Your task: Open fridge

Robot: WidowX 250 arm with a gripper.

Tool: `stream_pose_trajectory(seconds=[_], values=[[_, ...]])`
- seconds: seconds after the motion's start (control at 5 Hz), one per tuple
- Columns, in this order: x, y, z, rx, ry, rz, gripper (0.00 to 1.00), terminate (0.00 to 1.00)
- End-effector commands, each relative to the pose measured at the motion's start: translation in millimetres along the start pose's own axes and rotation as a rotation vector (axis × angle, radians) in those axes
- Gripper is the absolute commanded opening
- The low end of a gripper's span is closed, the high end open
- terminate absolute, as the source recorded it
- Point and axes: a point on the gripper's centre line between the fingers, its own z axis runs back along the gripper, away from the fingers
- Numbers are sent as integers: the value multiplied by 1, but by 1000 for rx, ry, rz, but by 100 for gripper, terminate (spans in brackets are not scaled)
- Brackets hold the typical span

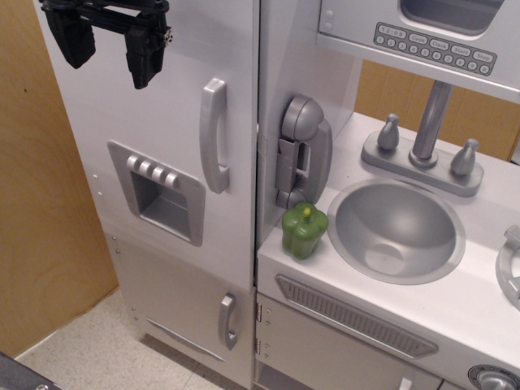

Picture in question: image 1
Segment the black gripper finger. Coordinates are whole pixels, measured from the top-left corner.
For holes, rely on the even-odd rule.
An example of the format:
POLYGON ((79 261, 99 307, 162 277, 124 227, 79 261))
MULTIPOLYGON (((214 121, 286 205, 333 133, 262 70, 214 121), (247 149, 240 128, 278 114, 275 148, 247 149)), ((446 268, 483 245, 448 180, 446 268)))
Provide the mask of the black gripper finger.
POLYGON ((67 63, 74 69, 82 67, 96 51, 92 26, 76 10, 45 9, 44 12, 67 63))
POLYGON ((124 34, 124 38, 134 87, 143 89, 163 69, 164 34, 135 25, 124 34))

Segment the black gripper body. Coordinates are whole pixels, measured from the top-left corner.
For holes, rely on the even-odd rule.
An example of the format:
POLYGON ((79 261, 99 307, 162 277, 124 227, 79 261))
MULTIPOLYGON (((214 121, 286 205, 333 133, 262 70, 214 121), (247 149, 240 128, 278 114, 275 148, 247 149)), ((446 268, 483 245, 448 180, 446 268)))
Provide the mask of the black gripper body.
POLYGON ((40 1, 42 10, 52 16, 67 17, 113 33, 127 33, 144 26, 164 44, 171 43, 167 25, 168 1, 40 1))

